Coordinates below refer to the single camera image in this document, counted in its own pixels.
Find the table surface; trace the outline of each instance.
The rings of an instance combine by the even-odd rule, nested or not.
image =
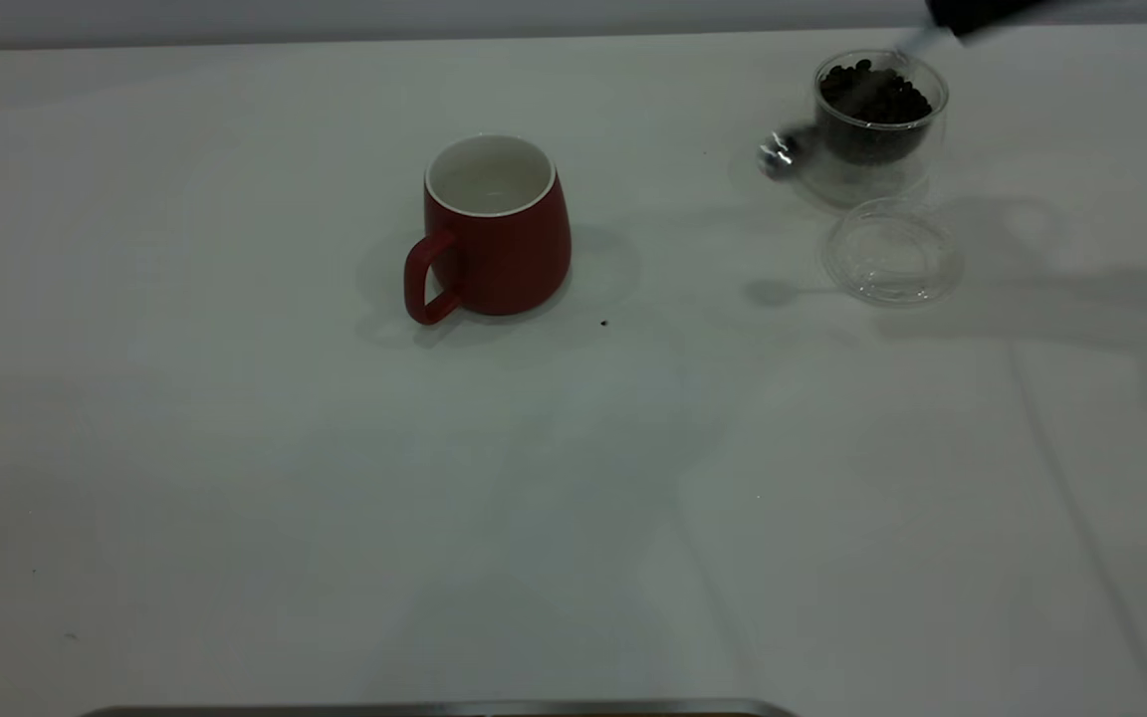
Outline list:
[[[1147,26],[927,55],[968,273],[911,312],[751,159],[900,36],[0,53],[0,716],[1147,714]],[[482,131],[555,158],[572,274],[424,329]]]

